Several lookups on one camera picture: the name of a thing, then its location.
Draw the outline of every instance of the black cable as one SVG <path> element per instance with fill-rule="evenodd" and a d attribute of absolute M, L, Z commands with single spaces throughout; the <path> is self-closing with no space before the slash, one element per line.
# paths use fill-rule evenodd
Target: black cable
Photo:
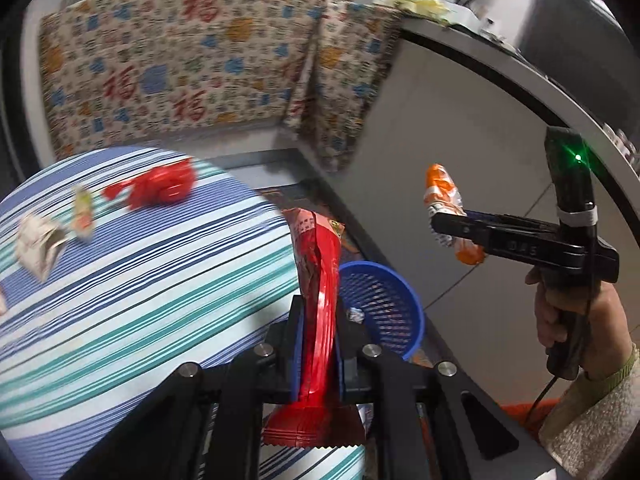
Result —
<path fill-rule="evenodd" d="M 584 339 L 585 337 L 588 337 L 588 333 L 586 330 L 586 326 L 589 323 L 589 314 L 591 313 L 591 303 L 593 303 L 593 293 L 595 291 L 596 288 L 596 275 L 595 275 L 595 261 L 596 261 L 596 244 L 597 244 L 597 240 L 598 240 L 598 235 L 597 233 L 593 234 L 593 238 L 591 239 L 591 247 L 590 247 L 590 257 L 589 257 L 589 272 L 590 272 L 590 279 L 589 279 L 589 289 L 588 289 L 588 297 L 587 297 L 587 305 L 584 309 L 584 316 L 580 319 L 580 323 L 581 323 L 581 331 L 580 333 L 582 334 L 581 339 Z M 580 362 L 582 362 L 582 358 L 584 357 L 584 351 L 587 348 L 588 342 L 584 343 L 581 341 L 579 344 L 577 344 L 574 348 L 574 352 L 577 351 L 576 349 L 579 349 L 580 353 L 582 354 L 580 356 Z M 568 359 L 571 360 L 574 357 L 573 354 L 569 355 Z M 527 423 L 529 422 L 529 419 L 531 418 L 531 415 L 533 415 L 533 412 L 536 411 L 536 408 L 538 407 L 540 401 L 542 399 L 545 398 L 546 394 L 549 393 L 549 390 L 554 386 L 554 384 L 556 384 L 556 381 L 558 380 L 558 376 L 553 376 L 551 378 L 551 380 L 546 384 L 546 386 L 544 387 L 544 389 L 540 392 L 539 396 L 536 398 L 536 400 L 533 401 L 533 404 L 531 405 L 529 411 L 527 412 L 527 416 L 524 419 L 524 425 L 526 426 Z"/>

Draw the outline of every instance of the red-orange object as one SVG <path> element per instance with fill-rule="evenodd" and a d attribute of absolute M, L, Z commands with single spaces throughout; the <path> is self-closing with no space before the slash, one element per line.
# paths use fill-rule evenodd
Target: red-orange object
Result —
<path fill-rule="evenodd" d="M 129 207 L 137 209 L 143 205 L 171 204 L 178 202 L 191 192 L 196 173 L 191 159 L 175 164 L 158 166 L 135 178 L 111 184 L 102 190 L 107 200 L 113 200 L 126 187 L 132 186 L 127 202 Z"/>
<path fill-rule="evenodd" d="M 335 307 L 343 225 L 304 209 L 285 211 L 291 227 L 300 293 L 305 300 L 298 400 L 277 408 L 262 434 L 265 444 L 357 446 L 365 431 L 353 405 L 338 398 Z"/>

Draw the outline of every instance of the hand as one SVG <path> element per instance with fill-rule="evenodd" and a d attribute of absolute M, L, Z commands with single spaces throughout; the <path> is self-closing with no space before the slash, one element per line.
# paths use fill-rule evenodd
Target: hand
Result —
<path fill-rule="evenodd" d="M 566 341 L 566 329 L 558 323 L 558 310 L 584 314 L 588 289 L 547 290 L 535 267 L 527 274 L 525 283 L 538 284 L 535 314 L 540 343 L 551 348 L 556 341 Z M 620 370 L 633 350 L 625 309 L 611 283 L 601 282 L 600 291 L 591 301 L 589 322 L 591 339 L 580 365 L 590 380 L 598 381 Z"/>

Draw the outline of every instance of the striped tablecloth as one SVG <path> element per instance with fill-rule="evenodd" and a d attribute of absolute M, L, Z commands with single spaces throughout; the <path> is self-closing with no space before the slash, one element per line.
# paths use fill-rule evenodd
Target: striped tablecloth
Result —
<path fill-rule="evenodd" d="M 185 155 L 107 148 L 41 171 L 0 203 L 0 430 L 34 480 L 56 480 L 185 361 L 210 367 L 283 319 L 298 281 L 279 211 L 196 160 L 179 204 L 130 211 L 99 191 Z M 75 184 L 94 194 L 96 230 L 71 239 L 41 284 L 15 260 L 26 212 L 68 224 Z M 263 446 L 260 478 L 360 478 L 361 447 Z"/>

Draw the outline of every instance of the blue plastic trash basket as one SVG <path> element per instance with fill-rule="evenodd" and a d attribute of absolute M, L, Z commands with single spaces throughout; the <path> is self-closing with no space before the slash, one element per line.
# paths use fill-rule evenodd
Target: blue plastic trash basket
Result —
<path fill-rule="evenodd" d="M 413 289 L 398 273 L 374 262 L 340 266 L 345 308 L 364 312 L 373 341 L 408 359 L 424 335 L 424 312 Z"/>

